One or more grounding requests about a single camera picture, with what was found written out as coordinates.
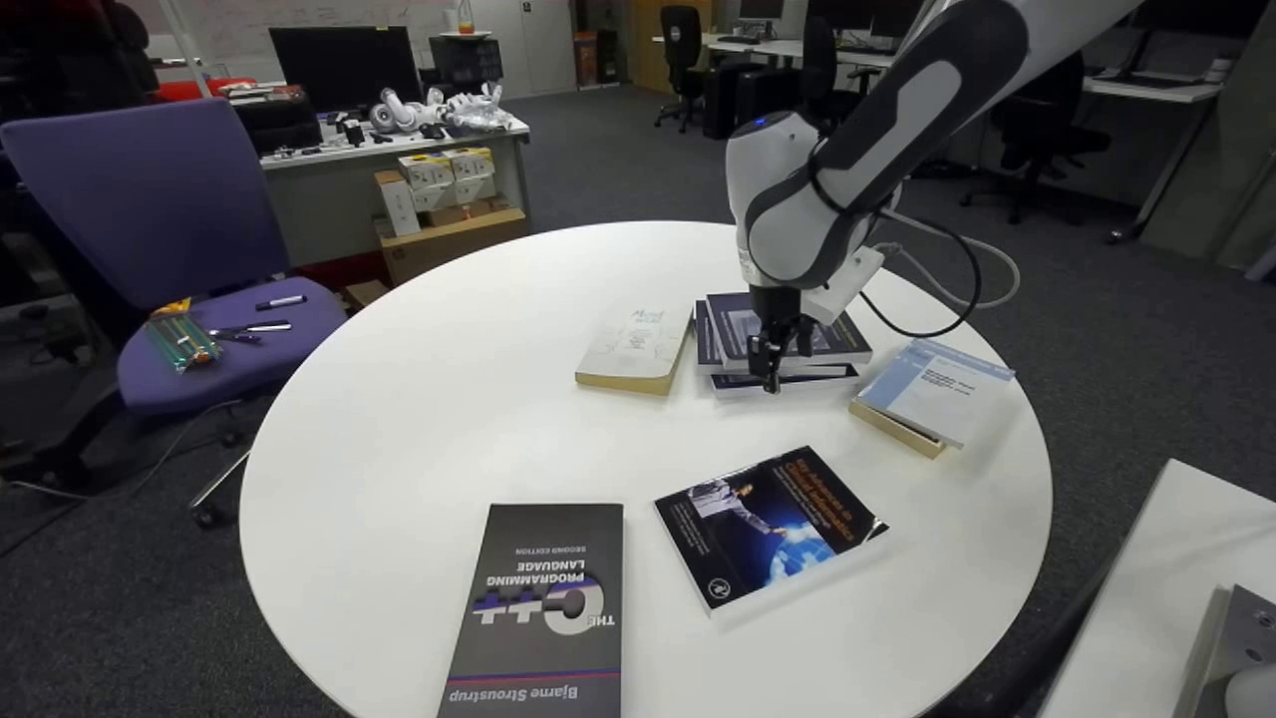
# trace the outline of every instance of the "robotic arm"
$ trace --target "robotic arm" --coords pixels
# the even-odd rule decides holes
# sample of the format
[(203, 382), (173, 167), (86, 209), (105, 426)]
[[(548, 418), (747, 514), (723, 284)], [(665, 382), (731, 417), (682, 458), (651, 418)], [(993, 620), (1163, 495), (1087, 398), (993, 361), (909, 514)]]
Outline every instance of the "robotic arm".
[[(808, 0), (804, 80), (831, 86), (831, 6)], [(892, 189), (965, 124), (1142, 0), (929, 0), (881, 86), (832, 131), (764, 117), (726, 147), (740, 274), (760, 316), (751, 370), (775, 390), (808, 325), (832, 325), (881, 268), (863, 246)]]

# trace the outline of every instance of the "chair backrest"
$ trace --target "chair backrest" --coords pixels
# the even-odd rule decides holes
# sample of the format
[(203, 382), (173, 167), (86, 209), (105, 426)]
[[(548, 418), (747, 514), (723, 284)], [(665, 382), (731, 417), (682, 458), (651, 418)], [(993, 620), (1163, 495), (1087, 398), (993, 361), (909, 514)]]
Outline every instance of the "chair backrest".
[(1005, 145), (1053, 139), (1073, 128), (1086, 92), (1086, 56), (1067, 56), (993, 112)]
[(289, 268), (250, 139), (223, 99), (0, 128), (24, 191), (130, 309)]
[(674, 87), (703, 59), (703, 12), (691, 6), (661, 10), (665, 64)]

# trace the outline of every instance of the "white book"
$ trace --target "white book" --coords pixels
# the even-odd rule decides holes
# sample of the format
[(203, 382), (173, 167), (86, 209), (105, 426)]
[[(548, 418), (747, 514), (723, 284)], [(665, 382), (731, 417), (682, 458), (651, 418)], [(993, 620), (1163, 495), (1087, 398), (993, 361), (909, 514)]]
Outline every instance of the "white book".
[(1014, 411), (1014, 370), (946, 344), (909, 344), (859, 390), (859, 403), (892, 417), (953, 449), (969, 449)]
[(691, 300), (631, 300), (596, 330), (574, 378), (665, 395), (687, 344)]

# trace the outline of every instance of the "purple chair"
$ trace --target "purple chair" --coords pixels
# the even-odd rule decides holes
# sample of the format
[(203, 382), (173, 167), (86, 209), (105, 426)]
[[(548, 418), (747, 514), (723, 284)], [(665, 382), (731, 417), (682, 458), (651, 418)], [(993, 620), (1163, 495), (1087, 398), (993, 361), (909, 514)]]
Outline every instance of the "purple chair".
[(291, 325), (223, 344), (214, 367), (186, 375), (168, 367), (152, 328), (130, 330), (117, 361), (126, 411), (191, 417), (281, 389), (348, 318), (326, 289), (285, 281), (262, 171), (223, 99), (20, 120), (0, 139), (24, 191), (130, 310), (197, 296), (203, 328)]

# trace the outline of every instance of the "round white table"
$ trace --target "round white table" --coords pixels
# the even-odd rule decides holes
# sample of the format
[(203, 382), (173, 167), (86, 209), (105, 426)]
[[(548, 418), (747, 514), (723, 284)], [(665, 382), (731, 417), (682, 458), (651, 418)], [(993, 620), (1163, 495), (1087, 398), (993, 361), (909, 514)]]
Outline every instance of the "round white table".
[[(627, 296), (734, 290), (734, 226), (598, 223), (501, 242), (384, 296), (285, 389), (242, 474), (242, 562), (285, 651), (352, 714), (435, 714), (485, 503), (627, 503), (627, 718), (916, 714), (1037, 582), (1053, 480), (1032, 409), (920, 458), (847, 411), (848, 382), (665, 398), (574, 382)], [(881, 273), (907, 328), (953, 318)], [(889, 334), (848, 309), (876, 355)], [(997, 361), (969, 328), (946, 344)], [(655, 499), (814, 449), (892, 531), (751, 621), (713, 621)]]

